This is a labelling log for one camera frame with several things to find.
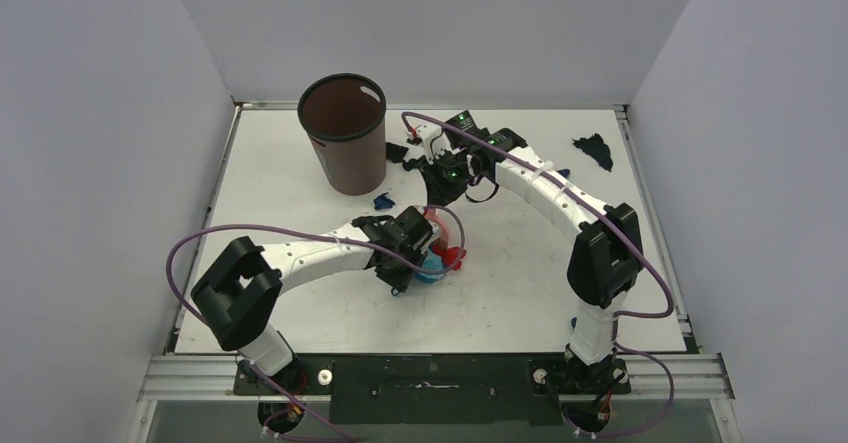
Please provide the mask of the light blue paper scrap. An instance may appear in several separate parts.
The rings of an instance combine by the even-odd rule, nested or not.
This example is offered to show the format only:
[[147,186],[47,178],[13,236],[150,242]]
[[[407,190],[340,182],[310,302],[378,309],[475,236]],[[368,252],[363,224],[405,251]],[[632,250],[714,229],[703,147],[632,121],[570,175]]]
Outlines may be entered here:
[[444,274],[444,266],[439,255],[428,250],[420,264],[419,276],[425,279],[438,279]]

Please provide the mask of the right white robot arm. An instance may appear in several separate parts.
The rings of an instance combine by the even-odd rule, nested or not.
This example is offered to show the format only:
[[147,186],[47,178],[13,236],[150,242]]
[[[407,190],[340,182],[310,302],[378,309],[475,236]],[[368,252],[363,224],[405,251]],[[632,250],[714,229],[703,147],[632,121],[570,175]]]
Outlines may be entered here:
[[613,207],[575,186],[509,128],[491,132],[477,126],[469,112],[446,122],[419,119],[410,134],[424,151],[430,194],[452,202],[473,181],[486,179],[572,238],[566,278],[579,306],[566,345],[573,358],[565,377],[577,391],[593,390],[605,378],[602,361],[614,352],[626,296],[646,266],[636,211],[625,203]]

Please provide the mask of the brown cylindrical waste bin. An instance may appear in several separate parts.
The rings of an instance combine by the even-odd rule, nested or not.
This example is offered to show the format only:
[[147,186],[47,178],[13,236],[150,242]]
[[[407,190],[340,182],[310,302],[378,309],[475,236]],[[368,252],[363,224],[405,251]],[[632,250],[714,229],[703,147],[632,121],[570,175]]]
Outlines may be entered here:
[[376,190],[387,166],[387,102],[380,86],[354,73],[326,76],[301,95],[297,117],[330,186],[348,196]]

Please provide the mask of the blue plastic dustpan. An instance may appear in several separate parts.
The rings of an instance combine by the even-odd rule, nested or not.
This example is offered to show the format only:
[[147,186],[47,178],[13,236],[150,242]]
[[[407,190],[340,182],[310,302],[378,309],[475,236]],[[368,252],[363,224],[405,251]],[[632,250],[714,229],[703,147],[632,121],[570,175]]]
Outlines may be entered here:
[[433,284],[445,276],[444,271],[446,266],[443,263],[442,258],[432,249],[427,251],[420,266],[424,269],[424,272],[413,272],[410,282],[419,281],[424,284]]

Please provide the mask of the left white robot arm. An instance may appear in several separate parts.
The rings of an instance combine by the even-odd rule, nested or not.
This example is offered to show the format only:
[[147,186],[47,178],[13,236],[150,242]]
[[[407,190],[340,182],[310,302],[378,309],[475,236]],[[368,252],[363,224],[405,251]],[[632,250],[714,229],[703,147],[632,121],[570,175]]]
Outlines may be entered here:
[[290,242],[232,240],[199,278],[191,298],[220,348],[237,351],[259,369],[270,391],[297,383],[297,357],[271,325],[277,299],[286,291],[346,271],[371,270],[403,292],[441,234],[424,213],[408,207],[397,216],[361,216],[329,233]]

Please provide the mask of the pink hand brush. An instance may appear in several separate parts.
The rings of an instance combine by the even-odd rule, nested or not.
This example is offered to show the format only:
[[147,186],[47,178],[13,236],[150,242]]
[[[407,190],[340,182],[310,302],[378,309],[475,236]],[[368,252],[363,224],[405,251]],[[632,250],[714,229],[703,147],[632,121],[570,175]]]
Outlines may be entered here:
[[435,228],[435,239],[430,244],[430,249],[437,255],[443,255],[451,246],[450,227],[446,220],[438,214],[436,209],[425,209],[423,215]]

